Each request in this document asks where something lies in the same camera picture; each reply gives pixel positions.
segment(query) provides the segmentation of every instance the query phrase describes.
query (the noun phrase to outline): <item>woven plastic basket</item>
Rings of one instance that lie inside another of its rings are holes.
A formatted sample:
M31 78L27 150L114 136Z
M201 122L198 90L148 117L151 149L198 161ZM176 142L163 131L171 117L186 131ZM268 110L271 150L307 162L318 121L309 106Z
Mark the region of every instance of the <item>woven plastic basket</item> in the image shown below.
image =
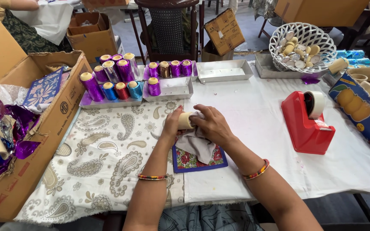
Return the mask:
M299 69L297 67L291 67L281 62L276 56L278 52L276 48L279 46L280 41L285 38L285 35L293 31L295 37L298 38L298 43L304 46L318 45L321 50L318 53L322 57L322 61L313 67ZM304 23L289 23L278 27L273 36L270 38L269 51L273 58L275 67L280 71L299 71L303 73L315 73L325 71L328 69L333 61L336 59L336 46L333 44L333 40L323 30L317 26Z

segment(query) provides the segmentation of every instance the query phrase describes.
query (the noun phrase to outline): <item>red foil wrapped tube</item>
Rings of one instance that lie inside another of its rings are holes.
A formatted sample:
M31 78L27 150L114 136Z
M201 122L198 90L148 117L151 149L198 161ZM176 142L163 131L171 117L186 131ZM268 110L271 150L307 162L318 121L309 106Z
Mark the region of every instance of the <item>red foil wrapped tube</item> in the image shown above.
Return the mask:
M116 89L116 84L114 86L114 89L115 89L116 94L118 95L119 99L128 99L129 96L130 96L130 93L129 93L128 88L127 88L127 83L124 83L124 84L125 84L125 86L122 89Z

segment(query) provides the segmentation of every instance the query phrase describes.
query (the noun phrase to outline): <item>floral coaster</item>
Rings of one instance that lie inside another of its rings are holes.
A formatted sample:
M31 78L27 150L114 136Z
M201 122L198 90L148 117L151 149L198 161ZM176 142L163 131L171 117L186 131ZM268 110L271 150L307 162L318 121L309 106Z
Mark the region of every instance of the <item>floral coaster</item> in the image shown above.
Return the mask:
M172 153L176 153L176 161L173 161L173 171L175 173L204 171L228 166L225 152L221 147L219 147L219 145L215 146L209 164L204 164L198 161L196 155L177 148L175 145L172 146Z
M63 68L59 68L57 71L33 81L23 105L36 107L39 104L51 103L59 92L62 72Z

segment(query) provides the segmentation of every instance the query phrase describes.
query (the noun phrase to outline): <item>paisley tablecloth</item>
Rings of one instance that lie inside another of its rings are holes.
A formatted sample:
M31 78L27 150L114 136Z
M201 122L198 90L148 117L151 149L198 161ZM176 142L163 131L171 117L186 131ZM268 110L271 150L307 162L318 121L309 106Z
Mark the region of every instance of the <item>paisley tablecloth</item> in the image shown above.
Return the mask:
M66 223L105 210L126 210L167 114L183 100L137 107L82 109L17 221ZM184 202L183 174L168 157L165 207Z

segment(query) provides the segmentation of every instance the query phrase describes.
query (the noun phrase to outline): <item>colorful bangle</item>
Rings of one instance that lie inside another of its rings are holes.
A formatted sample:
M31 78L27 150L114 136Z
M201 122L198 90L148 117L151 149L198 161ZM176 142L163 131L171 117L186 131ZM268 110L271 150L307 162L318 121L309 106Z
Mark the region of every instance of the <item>colorful bangle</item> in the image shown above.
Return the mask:
M144 176L142 173L138 174L139 179L143 180L153 180L153 181L158 181L158 180L166 180L168 176Z
M269 167L269 160L264 159L264 161L265 161L265 165L258 172L254 173L253 175L243 176L243 178L245 180L251 180L251 179L254 179L255 177L260 176L262 173L264 173Z

